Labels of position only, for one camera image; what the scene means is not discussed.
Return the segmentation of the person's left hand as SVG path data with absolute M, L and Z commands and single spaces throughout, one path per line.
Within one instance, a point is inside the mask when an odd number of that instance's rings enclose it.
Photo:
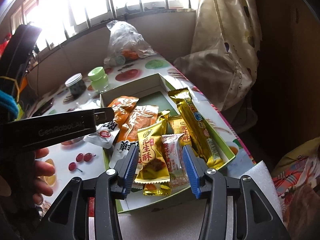
M 46 157 L 49 154 L 48 148 L 36 150 L 34 162 L 34 194 L 33 201 L 36 205 L 43 203 L 43 196 L 51 196 L 53 189 L 41 178 L 44 176 L 50 177 L 55 173 L 55 167 L 45 161 L 39 159 Z

